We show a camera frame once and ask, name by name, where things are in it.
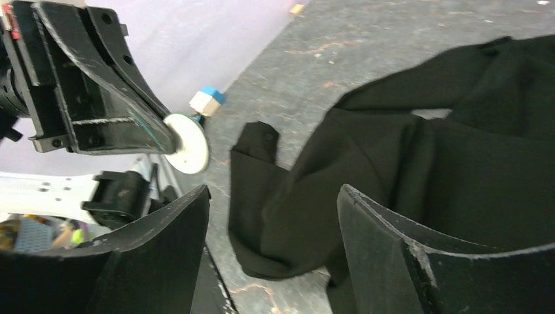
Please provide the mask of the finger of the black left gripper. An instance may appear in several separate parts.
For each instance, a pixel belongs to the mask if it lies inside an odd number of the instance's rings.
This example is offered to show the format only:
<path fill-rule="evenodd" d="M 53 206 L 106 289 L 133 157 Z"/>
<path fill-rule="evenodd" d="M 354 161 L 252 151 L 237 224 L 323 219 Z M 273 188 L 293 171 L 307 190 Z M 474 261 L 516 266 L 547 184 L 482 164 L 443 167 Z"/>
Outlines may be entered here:
<path fill-rule="evenodd" d="M 126 25 L 121 24 L 116 12 L 101 7 L 86 7 L 101 48 L 107 56 L 107 63 L 117 75 L 133 90 L 158 116 L 165 117 L 170 111 L 150 89 L 140 73 L 128 48 L 125 36 Z"/>
<path fill-rule="evenodd" d="M 107 63 L 86 7 L 33 6 L 73 152 L 169 154 L 173 132 Z"/>

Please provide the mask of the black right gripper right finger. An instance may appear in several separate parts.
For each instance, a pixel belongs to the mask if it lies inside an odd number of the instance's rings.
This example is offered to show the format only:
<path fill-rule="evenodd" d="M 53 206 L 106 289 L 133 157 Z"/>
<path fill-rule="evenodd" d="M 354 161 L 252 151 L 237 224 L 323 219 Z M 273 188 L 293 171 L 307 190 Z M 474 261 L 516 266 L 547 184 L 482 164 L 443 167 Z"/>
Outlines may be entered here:
<path fill-rule="evenodd" d="M 338 219 L 360 313 L 553 313 L 554 245 L 504 251 L 430 229 L 346 184 Z"/>

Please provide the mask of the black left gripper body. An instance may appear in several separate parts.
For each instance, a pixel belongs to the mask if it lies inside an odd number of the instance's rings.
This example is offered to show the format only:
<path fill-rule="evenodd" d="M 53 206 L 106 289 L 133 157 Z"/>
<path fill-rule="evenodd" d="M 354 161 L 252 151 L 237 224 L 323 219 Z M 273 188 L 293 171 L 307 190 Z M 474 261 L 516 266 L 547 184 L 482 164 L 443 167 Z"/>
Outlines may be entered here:
<path fill-rule="evenodd" d="M 17 141 L 13 125 L 29 118 L 35 128 L 31 142 L 41 153 L 70 147 L 69 135 L 56 98 L 56 82 L 33 13 L 39 2 L 1 2 L 1 113 L 3 135 Z M 78 6 L 72 3 L 59 3 Z"/>

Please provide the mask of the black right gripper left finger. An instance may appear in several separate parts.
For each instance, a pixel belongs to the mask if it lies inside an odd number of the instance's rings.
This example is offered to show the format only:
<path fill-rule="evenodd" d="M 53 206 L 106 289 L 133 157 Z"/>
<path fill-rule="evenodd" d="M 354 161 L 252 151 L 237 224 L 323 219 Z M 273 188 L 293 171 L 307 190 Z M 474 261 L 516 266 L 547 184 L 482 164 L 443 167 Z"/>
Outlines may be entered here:
<path fill-rule="evenodd" d="M 209 221 L 197 186 L 73 249 L 1 252 L 2 313 L 188 313 Z"/>

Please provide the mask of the white round brooch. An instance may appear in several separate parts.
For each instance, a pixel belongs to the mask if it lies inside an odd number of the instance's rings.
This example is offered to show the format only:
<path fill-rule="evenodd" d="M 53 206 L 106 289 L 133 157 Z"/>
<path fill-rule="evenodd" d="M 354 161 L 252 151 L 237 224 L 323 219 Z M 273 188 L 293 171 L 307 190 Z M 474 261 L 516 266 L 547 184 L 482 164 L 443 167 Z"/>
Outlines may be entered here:
<path fill-rule="evenodd" d="M 167 161 L 178 171 L 185 174 L 202 172 L 209 163 L 209 142 L 200 123 L 183 114 L 170 114 L 164 119 L 166 126 L 173 132 L 176 151 L 166 154 Z"/>

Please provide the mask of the black garment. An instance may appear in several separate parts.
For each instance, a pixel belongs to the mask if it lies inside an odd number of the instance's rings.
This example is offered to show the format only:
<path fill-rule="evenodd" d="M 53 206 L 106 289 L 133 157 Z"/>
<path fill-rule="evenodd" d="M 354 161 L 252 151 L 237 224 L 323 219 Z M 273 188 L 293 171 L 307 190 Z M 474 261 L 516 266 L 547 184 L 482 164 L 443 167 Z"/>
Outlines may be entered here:
<path fill-rule="evenodd" d="M 460 46 L 345 95 L 289 170 L 279 133 L 246 124 L 230 150 L 228 236 L 266 280 L 318 268 L 334 313 L 358 313 L 338 219 L 348 184 L 464 241 L 554 245 L 554 36 Z"/>

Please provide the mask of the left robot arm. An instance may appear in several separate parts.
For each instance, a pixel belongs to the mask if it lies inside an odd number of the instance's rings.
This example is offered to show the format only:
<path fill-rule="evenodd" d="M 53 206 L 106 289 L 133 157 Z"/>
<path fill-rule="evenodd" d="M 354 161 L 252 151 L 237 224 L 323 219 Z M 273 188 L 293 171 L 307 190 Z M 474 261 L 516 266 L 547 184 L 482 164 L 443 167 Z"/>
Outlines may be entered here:
<path fill-rule="evenodd" d="M 169 110 L 140 73 L 115 11 L 53 1 L 1 2 L 1 138 L 32 121 L 40 153 L 173 154 Z M 131 171 L 36 179 L 3 196 L 9 213 L 121 226 L 149 208 L 147 182 Z"/>

